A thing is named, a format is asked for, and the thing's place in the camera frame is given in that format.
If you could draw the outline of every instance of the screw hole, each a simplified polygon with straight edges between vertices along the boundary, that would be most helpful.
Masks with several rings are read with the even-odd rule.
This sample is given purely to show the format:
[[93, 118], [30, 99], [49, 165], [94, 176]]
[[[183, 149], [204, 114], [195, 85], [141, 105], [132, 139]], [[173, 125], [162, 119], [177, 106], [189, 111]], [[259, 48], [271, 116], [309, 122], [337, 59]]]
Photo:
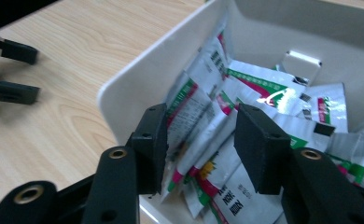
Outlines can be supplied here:
[[25, 204], [30, 203], [39, 198], [43, 194], [43, 187], [40, 185], [33, 185], [20, 191], [14, 198], [14, 203]]
[[354, 223], [364, 224], [364, 217], [358, 215], [358, 214], [348, 214], [348, 219], [353, 221]]
[[310, 160], [320, 160], [322, 157], [319, 153], [305, 149], [301, 152], [302, 156]]
[[123, 158], [127, 155], [127, 151], [124, 150], [124, 149], [115, 149], [115, 150], [112, 150], [110, 153], [109, 153], [109, 157], [111, 159], [120, 159], [120, 158]]
[[115, 218], [118, 216], [118, 214], [116, 213], [115, 210], [107, 210], [105, 212], [103, 212], [103, 214], [101, 215], [101, 220], [103, 222], [110, 222], [115, 220]]

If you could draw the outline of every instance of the pile of packets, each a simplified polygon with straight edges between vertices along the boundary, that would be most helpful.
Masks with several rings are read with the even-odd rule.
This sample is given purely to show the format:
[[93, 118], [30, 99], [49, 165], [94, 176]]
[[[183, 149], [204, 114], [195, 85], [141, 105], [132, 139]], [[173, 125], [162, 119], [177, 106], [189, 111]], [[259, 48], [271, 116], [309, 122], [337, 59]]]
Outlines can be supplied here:
[[[288, 60], [273, 69], [234, 60], [226, 23], [227, 16], [167, 96], [169, 149], [161, 199], [182, 192], [192, 216], [201, 214], [208, 224], [274, 223], [282, 216], [280, 196], [254, 191], [233, 146], [240, 103], [263, 110], [290, 135], [292, 148], [327, 153], [364, 188], [364, 130], [347, 130], [343, 84], [311, 86], [312, 80], [286, 71]], [[313, 65], [304, 57], [298, 63]], [[320, 63], [314, 66], [319, 70]]]

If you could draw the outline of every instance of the table surface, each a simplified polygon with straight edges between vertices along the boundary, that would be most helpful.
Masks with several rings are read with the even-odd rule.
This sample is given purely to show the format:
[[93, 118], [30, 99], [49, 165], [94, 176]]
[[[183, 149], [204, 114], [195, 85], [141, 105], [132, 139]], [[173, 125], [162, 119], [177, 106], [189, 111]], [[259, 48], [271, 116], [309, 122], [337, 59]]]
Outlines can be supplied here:
[[98, 90], [202, 4], [64, 0], [0, 30], [40, 51], [34, 66], [0, 57], [0, 80], [41, 88], [34, 105], [0, 102], [0, 200], [28, 181], [63, 189], [93, 174], [101, 153], [118, 144], [98, 110]]

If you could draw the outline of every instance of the printed packaging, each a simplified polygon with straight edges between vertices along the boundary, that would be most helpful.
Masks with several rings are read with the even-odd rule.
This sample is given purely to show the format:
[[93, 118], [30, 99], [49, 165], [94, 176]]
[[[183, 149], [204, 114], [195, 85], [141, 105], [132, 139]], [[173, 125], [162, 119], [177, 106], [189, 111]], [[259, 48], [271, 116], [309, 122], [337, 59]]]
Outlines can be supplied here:
[[290, 74], [235, 60], [229, 66], [228, 76], [238, 78], [260, 93], [261, 103], [274, 106], [282, 114], [292, 113], [294, 104], [305, 90], [305, 86], [294, 82], [295, 77]]
[[292, 148], [311, 147], [324, 152], [334, 131], [334, 127], [290, 115], [278, 114], [273, 120], [289, 134]]
[[347, 109], [342, 83], [307, 87], [294, 113], [336, 128], [336, 133], [348, 133]]
[[225, 41], [226, 21], [224, 16], [168, 93], [168, 161], [175, 160], [189, 132], [223, 84], [231, 57], [231, 52], [225, 51], [229, 48]]
[[[229, 77], [229, 79], [233, 80], [234, 88], [238, 90], [236, 92], [236, 99], [234, 100], [235, 107], [230, 112], [224, 126], [221, 128], [216, 137], [211, 141], [208, 148], [202, 154], [202, 156], [196, 161], [195, 165], [190, 168], [189, 176], [194, 177], [200, 171], [200, 169], [204, 166], [204, 164], [214, 155], [214, 153], [219, 149], [219, 147], [226, 141], [226, 139], [231, 135], [231, 133], [235, 129], [235, 122], [237, 121], [237, 111], [238, 104], [249, 104], [249, 105], [263, 105], [259, 104], [256, 100], [260, 97], [260, 94], [246, 85], [238, 82], [236, 78]], [[276, 110], [273, 107], [265, 105], [264, 107], [268, 107], [266, 110], [269, 114], [275, 114]]]
[[212, 104], [207, 107], [200, 121], [191, 131], [177, 161], [176, 170], [168, 186], [168, 191], [172, 191], [175, 185], [188, 173], [189, 169], [202, 156], [211, 141], [223, 128], [228, 115], [234, 109], [234, 101], [232, 99], [236, 99], [237, 94], [235, 83], [238, 84], [238, 81], [229, 78], [225, 80], [222, 91], [213, 100]]
[[255, 192], [242, 164], [203, 210], [205, 224], [274, 223], [283, 212], [281, 198]]
[[185, 200], [193, 217], [199, 215], [240, 165], [240, 157], [233, 145], [234, 136], [232, 135], [195, 178], [184, 186]]

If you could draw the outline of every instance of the black mount bracket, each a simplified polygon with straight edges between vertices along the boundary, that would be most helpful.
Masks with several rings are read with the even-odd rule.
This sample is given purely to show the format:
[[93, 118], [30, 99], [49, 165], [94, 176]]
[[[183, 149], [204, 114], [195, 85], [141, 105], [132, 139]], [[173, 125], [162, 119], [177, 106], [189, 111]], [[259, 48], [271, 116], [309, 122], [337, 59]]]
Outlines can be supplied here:
[[39, 90], [38, 87], [0, 81], [0, 101], [32, 105], [36, 102]]
[[17, 60], [20, 62], [35, 64], [37, 49], [23, 45], [11, 40], [0, 38], [1, 57]]
[[161, 192], [165, 111], [165, 104], [147, 109], [126, 146], [103, 152], [94, 175], [60, 191], [48, 181], [12, 190], [0, 202], [0, 223], [139, 223], [138, 195]]

